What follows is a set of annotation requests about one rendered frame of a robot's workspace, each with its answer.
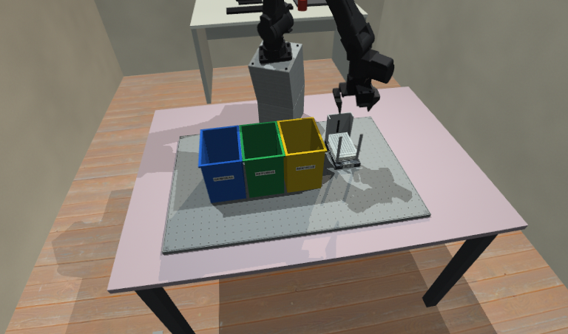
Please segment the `yellow bin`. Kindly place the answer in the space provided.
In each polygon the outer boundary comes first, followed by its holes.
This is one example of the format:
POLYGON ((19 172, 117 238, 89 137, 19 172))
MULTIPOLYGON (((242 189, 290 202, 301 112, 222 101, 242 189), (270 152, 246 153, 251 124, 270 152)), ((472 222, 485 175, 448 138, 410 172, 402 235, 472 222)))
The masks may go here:
POLYGON ((321 188, 327 148, 314 117, 278 120, 277 125, 285 152, 287 192, 321 188))

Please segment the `green open-top bin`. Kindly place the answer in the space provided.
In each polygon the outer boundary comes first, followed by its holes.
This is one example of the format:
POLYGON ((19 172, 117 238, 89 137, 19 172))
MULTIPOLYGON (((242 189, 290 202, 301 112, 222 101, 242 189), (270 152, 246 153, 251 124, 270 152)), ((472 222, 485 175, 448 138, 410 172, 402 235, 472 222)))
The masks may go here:
POLYGON ((239 127, 249 198, 283 194, 285 152, 277 121, 239 127))

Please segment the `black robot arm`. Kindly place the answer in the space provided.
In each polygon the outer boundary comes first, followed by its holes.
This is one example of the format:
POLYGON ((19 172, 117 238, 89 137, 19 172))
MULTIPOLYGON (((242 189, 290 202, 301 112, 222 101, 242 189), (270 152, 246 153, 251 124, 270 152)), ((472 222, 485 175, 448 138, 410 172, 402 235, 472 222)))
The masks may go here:
MULTIPOLYGON (((348 74, 347 92, 349 95, 356 95, 356 106, 367 107, 373 101, 371 79, 387 84, 394 71, 393 59, 371 49, 375 40, 373 30, 369 22, 366 23, 354 0, 326 2, 337 24, 340 41, 347 52, 347 60, 350 61, 349 73, 360 76, 352 78, 348 74), (361 78, 364 75, 367 76, 361 78)), ((257 31, 263 39, 263 45, 259 46, 260 63, 292 60, 291 43, 283 39, 283 34, 290 33, 294 25, 289 4, 284 0, 263 0, 262 11, 260 23, 257 25, 257 31)))

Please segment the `blue open-top bin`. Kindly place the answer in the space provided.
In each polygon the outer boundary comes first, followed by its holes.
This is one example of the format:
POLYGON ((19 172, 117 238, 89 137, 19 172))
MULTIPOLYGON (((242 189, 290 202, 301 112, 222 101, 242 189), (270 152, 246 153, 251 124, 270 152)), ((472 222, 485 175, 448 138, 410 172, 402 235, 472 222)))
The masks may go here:
POLYGON ((246 198, 239 125, 200 130, 198 168, 211 203, 246 198))

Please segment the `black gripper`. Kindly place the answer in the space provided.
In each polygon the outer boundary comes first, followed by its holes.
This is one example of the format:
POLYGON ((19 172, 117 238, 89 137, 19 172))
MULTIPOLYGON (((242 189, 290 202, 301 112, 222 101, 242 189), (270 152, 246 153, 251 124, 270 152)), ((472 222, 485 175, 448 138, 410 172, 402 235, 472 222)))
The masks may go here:
MULTIPOLYGON (((358 76, 351 75, 349 72, 348 72, 348 74, 349 74, 352 78, 357 78, 357 77, 358 77, 358 76)), ((335 100, 335 103, 336 103, 336 105, 337 105, 337 107, 338 107, 339 114, 341 113, 341 108, 342 108, 342 99, 341 99, 341 96, 342 96, 342 97, 344 97, 344 96, 352 96, 352 95, 349 95, 349 94, 348 94, 347 89, 346 89, 346 86, 347 86, 347 85, 346 85, 346 82, 342 82, 342 83, 339 83, 339 88, 333 88, 334 100, 335 100), (340 94, 340 93, 341 93, 341 94, 340 94)), ((376 87, 371 84, 371 88, 372 88, 372 90, 373 90, 373 101, 372 101, 372 103, 370 104, 370 106, 367 106, 368 112, 371 110, 371 108, 372 108, 372 107, 379 101, 379 99, 380 99, 380 94, 379 94, 378 90, 376 89, 376 87)))

